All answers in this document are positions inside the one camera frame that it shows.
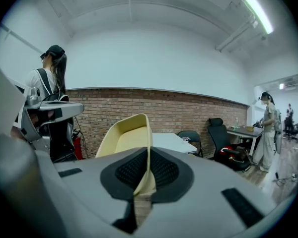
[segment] beige plastic cover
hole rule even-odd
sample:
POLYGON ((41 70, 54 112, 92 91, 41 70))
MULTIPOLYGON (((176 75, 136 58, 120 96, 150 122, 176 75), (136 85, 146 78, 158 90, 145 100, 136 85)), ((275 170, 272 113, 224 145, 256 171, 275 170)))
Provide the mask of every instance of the beige plastic cover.
POLYGON ((147 147, 147 171, 134 191, 134 195, 143 194, 155 188, 154 177, 150 171, 151 146, 153 146, 152 131, 148 117, 145 114, 137 114, 111 126, 101 142, 95 157, 100 158, 136 147, 147 147))

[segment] black backpack strap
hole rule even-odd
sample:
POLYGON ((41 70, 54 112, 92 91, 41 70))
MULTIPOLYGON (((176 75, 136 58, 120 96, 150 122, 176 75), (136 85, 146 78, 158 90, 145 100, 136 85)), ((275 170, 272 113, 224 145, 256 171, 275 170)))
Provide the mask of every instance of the black backpack strap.
POLYGON ((53 94, 53 91, 51 90, 51 86, 50 86, 49 79, 48 79, 45 69, 42 69, 42 68, 36 69, 36 71, 38 72, 38 74, 40 76, 41 83, 43 84, 44 89, 47 91, 46 96, 53 94))

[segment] black rectangular slot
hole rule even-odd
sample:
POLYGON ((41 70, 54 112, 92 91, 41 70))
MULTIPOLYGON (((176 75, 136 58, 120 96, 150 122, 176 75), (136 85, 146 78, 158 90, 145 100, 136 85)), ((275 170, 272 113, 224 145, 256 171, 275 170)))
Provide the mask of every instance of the black rectangular slot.
POLYGON ((222 194, 247 227, 253 226, 263 218, 236 188, 223 190, 222 194))
POLYGON ((80 172, 82 172, 81 169, 74 168, 74 169, 69 169, 69 170, 65 170, 65 171, 60 171, 59 175, 60 175, 60 177, 68 177, 68 176, 75 175, 80 172))

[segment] floor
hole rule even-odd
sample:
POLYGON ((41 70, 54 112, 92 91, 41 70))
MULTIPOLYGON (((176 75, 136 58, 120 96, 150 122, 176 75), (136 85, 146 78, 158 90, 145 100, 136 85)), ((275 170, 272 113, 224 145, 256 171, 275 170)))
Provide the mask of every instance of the floor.
MULTIPOLYGON (((275 154, 269 173, 252 166, 247 172, 238 172, 238 174, 261 188, 277 204, 281 203, 290 194, 296 192, 298 178, 293 181, 292 175, 298 175, 298 143, 294 140, 282 140, 281 154, 275 154), (276 181, 276 172, 279 179, 283 180, 276 181)), ((150 213, 150 195, 151 193, 135 197, 135 213, 138 225, 141 225, 150 213)))

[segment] fluorescent light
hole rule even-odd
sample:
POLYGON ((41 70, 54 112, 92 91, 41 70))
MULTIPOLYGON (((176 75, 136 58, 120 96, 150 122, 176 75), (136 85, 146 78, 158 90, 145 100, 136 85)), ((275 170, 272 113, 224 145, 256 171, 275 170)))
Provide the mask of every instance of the fluorescent light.
POLYGON ((249 6, 254 10, 259 20, 262 22, 267 34, 274 31, 272 24, 270 23, 265 11, 257 0, 245 0, 249 6))

